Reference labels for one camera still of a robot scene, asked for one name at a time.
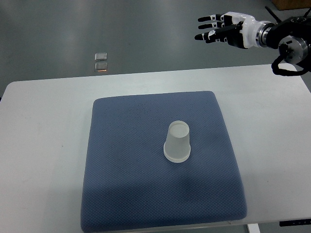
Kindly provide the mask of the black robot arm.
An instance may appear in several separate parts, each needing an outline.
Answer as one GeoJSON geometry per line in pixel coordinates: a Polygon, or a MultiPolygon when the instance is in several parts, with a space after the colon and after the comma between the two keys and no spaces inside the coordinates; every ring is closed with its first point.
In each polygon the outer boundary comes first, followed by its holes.
{"type": "Polygon", "coordinates": [[[236,12],[214,14],[198,19],[205,33],[194,38],[207,44],[222,42],[240,49],[271,48],[284,55],[290,64],[300,64],[311,55],[311,18],[290,17],[276,23],[257,21],[253,16],[236,12]]]}

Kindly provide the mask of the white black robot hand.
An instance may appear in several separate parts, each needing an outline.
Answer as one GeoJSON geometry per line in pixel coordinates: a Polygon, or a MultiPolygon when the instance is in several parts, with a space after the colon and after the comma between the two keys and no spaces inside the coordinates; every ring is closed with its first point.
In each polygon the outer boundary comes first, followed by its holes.
{"type": "Polygon", "coordinates": [[[216,21],[199,25],[198,29],[211,29],[197,34],[194,39],[211,43],[228,43],[231,46],[248,49],[259,47],[261,22],[253,16],[242,13],[227,12],[198,18],[198,22],[216,21]]]}

